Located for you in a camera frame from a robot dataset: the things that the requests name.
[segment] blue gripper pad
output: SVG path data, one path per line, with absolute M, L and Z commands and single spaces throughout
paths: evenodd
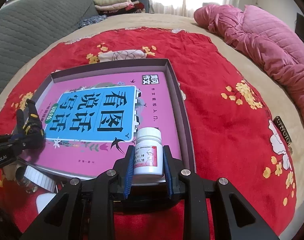
M 169 169 L 168 159 L 166 157 L 166 153 L 163 147 L 163 170 L 165 176 L 166 187 L 168 190 L 168 196 L 172 198 L 173 195 L 173 188 L 172 188 L 172 176 Z
M 132 181 L 133 181 L 133 170 L 134 170 L 134 150 L 135 148 L 133 147 L 133 151 L 131 153 L 130 160 L 128 162 L 128 167 L 124 179 L 124 198 L 127 199 L 128 195 L 131 192 L 131 186 L 132 186 Z

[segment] green label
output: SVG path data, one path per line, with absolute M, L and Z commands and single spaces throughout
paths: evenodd
M 50 109 L 50 111 L 49 111 L 49 113 L 48 113 L 48 115 L 47 115 L 47 117 L 45 119 L 45 123 L 51 122 L 51 120 L 52 120 L 52 118 L 54 116 L 54 113 L 55 113 L 57 107 L 58 107 L 57 103 L 52 106 L 52 108 Z

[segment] bottle label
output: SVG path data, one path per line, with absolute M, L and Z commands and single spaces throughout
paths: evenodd
M 157 148 L 156 146 L 146 145 L 135 149 L 134 168 L 154 166 L 157 167 Z

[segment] metal screw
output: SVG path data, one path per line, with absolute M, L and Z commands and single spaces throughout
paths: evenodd
M 71 185 L 77 185 L 78 183 L 79 183 L 79 179 L 77 179 L 77 178 L 73 178 L 70 180 Z
M 181 174 L 184 175 L 184 176 L 189 176 L 189 175 L 191 174 L 191 171 L 185 169 L 185 170 L 182 170 L 182 171 L 181 171 Z
M 116 174 L 116 171 L 115 170 L 108 170 L 106 172 L 107 176 L 114 176 Z
M 219 182 L 222 185 L 227 185 L 229 183 L 229 181 L 226 178 L 219 178 Z

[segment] blue patterned cloth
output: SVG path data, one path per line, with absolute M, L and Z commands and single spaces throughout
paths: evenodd
M 92 25 L 94 23 L 99 23 L 99 22 L 101 22 L 102 20 L 105 20 L 105 19 L 106 19 L 106 15 L 92 16 L 89 19 L 82 20 L 79 24 L 79 29 L 83 28 L 85 26 L 88 26 L 88 25 Z

